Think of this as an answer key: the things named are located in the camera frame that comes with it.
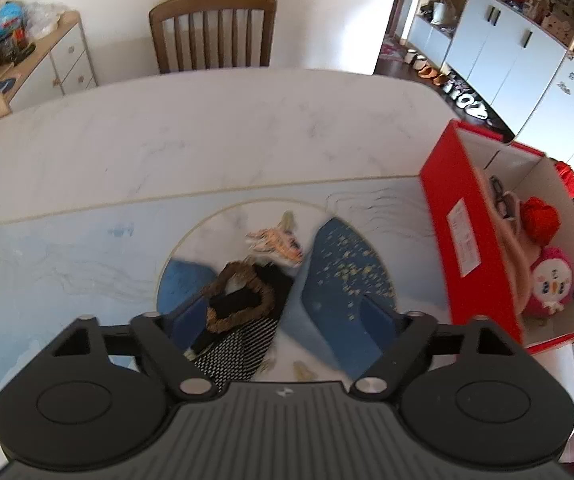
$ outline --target rug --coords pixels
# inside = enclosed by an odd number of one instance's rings
[[[398,45],[395,40],[385,36],[382,39],[381,53],[379,54],[378,59],[384,59],[387,61],[402,61],[404,58],[398,52],[399,48],[400,45]]]

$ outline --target brown fur trim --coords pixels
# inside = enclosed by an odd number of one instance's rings
[[[237,278],[244,283],[245,287],[259,294],[261,303],[255,307],[239,310],[224,319],[219,319],[216,311],[209,306],[207,308],[207,330],[209,332],[215,334],[226,332],[253,319],[265,317],[273,309],[273,288],[259,279],[254,267],[243,262],[228,263],[212,283],[203,287],[203,296],[209,300],[218,294],[222,294],[225,291],[227,282],[232,278]]]

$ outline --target box label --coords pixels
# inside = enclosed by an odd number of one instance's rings
[[[447,221],[451,230],[451,240],[456,249],[460,276],[464,278],[481,264],[478,245],[464,199],[458,200],[453,209],[449,211]]]

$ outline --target red yarn ball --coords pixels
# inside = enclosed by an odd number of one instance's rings
[[[528,237],[540,247],[549,245],[560,229],[556,208],[537,196],[532,196],[527,202],[520,204],[520,218]]]

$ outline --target cardboard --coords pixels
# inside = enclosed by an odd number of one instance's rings
[[[451,321],[488,316],[532,352],[574,342],[574,301],[549,320],[516,320],[512,293],[492,219],[474,167],[496,175],[521,200],[537,196],[558,210],[561,227],[551,245],[561,248],[574,274],[574,202],[545,154],[510,146],[496,134],[451,121],[425,162],[420,178],[436,232]]]

